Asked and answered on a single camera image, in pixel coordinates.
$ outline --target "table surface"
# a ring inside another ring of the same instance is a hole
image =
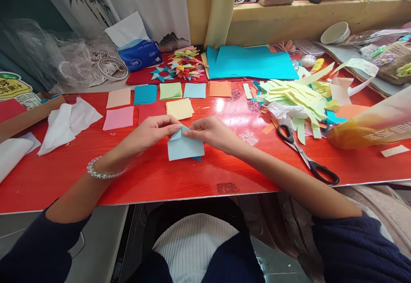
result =
[[[192,99],[195,113],[181,122],[189,126],[194,120],[215,115],[238,135],[258,140],[255,147],[299,168],[309,170],[300,156],[272,131],[262,129],[270,122],[270,115],[252,112],[242,87],[242,82],[232,82],[241,98],[209,97]],[[68,103],[75,103],[77,95],[67,95]],[[79,94],[103,116],[106,115],[108,93]],[[351,97],[353,104],[372,106],[382,97],[369,88]],[[81,175],[87,163],[117,145],[134,127],[102,131],[104,119],[81,132],[74,141],[39,157],[38,149],[27,154],[0,184],[0,214],[38,211],[61,196]],[[138,106],[134,108],[137,124]],[[47,130],[43,120],[22,132],[33,132],[42,142]],[[353,185],[411,179],[411,152],[384,158],[381,150],[397,146],[373,146],[357,150],[341,150],[326,139],[306,137],[303,149],[307,155],[339,175],[340,185]],[[410,148],[411,141],[401,142]],[[162,139],[138,158],[137,167],[116,180],[99,201],[99,205],[118,205],[174,199],[189,199],[233,194],[250,194],[280,191],[280,188],[242,161],[205,145],[202,162],[187,158],[168,161],[167,138]]]

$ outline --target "white bowl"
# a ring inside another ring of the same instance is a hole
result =
[[[324,44],[339,44],[348,38],[350,32],[347,22],[338,22],[326,29],[320,41]]]

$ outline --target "bracelet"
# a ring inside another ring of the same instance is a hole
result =
[[[125,167],[125,169],[123,169],[121,172],[119,173],[115,173],[115,174],[108,174],[108,173],[99,173],[94,169],[94,164],[101,158],[97,157],[93,160],[91,160],[89,162],[89,164],[87,165],[87,172],[94,178],[99,178],[99,179],[112,179],[112,178],[117,178],[120,177],[121,175],[123,175],[125,172],[127,172],[129,166],[127,165]]]

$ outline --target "black scissor handle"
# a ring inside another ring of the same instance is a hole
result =
[[[314,177],[317,178],[318,180],[321,180],[322,182],[328,185],[337,185],[340,183],[340,178],[337,176],[337,174],[334,172],[331,172],[325,166],[319,165],[315,161],[308,161],[308,164],[310,165],[311,173],[313,173]],[[318,172],[318,170],[322,171],[324,174],[327,174],[332,179],[332,182],[322,177],[320,173]]]
[[[284,135],[284,133],[281,131],[281,128],[284,129],[287,135]],[[290,144],[294,144],[294,137],[292,135],[291,129],[287,125],[279,125],[277,128],[278,135],[286,142]]]

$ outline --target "sweater sleeve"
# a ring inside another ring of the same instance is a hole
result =
[[[2,282],[63,283],[71,267],[68,253],[78,241],[85,220],[61,224],[48,220],[45,209],[0,260]]]
[[[411,282],[411,261],[368,217],[325,220],[313,217],[314,242],[326,282]]]

